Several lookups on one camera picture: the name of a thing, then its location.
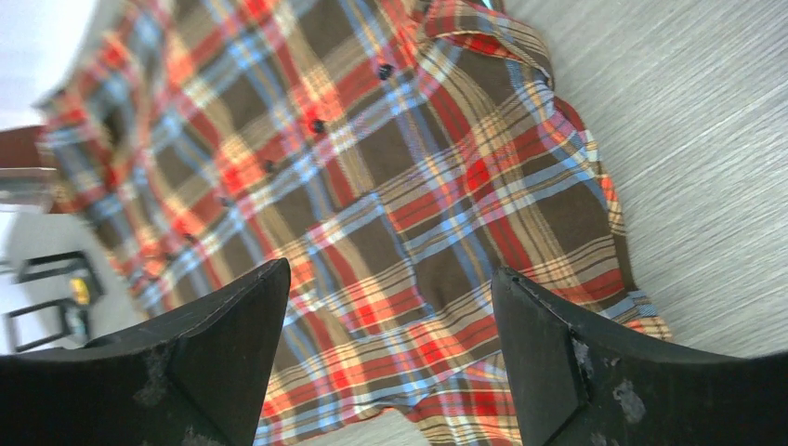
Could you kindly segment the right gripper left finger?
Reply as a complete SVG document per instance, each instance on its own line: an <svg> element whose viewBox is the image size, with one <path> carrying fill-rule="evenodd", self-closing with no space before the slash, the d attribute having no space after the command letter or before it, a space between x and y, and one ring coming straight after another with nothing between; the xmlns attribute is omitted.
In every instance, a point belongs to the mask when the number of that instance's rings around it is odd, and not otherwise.
<svg viewBox="0 0 788 446"><path fill-rule="evenodd" d="M271 260L82 348L1 360L5 445L249 445L291 270Z"/></svg>

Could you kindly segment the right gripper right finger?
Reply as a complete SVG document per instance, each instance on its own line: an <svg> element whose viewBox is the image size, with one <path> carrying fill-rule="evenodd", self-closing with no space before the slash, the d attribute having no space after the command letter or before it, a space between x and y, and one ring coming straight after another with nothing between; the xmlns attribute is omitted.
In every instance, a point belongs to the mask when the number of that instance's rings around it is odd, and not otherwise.
<svg viewBox="0 0 788 446"><path fill-rule="evenodd" d="M663 341L498 269L492 304L527 445L783 445L787 356Z"/></svg>

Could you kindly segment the plaid flannel shirt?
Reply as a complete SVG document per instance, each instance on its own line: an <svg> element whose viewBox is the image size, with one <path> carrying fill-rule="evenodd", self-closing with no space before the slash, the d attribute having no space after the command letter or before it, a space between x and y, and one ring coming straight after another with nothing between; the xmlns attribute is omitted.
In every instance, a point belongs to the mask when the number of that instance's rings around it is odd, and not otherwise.
<svg viewBox="0 0 788 446"><path fill-rule="evenodd" d="M152 316L291 266L255 442L398 409L520 441L490 281L659 339L598 145L499 2L122 1L41 106L59 205Z"/></svg>

